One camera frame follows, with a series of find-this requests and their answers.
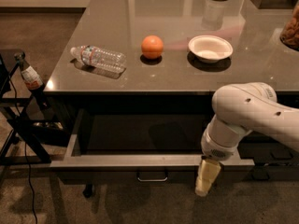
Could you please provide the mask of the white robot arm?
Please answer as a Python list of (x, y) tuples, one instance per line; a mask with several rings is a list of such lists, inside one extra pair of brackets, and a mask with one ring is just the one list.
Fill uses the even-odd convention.
[(251, 132), (262, 133), (299, 150), (299, 109), (278, 103), (274, 89), (261, 82), (226, 85), (212, 96), (214, 117), (201, 138), (204, 154), (195, 193), (205, 197), (240, 141)]

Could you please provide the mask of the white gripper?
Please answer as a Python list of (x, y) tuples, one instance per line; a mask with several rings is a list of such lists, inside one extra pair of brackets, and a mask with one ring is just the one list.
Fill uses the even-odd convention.
[(199, 165), (195, 181), (195, 193), (200, 197), (206, 197), (221, 171), (219, 161), (231, 158), (237, 149), (238, 143), (232, 143), (228, 147), (213, 141), (208, 131), (204, 131), (201, 138), (203, 154), (209, 159), (203, 159)]

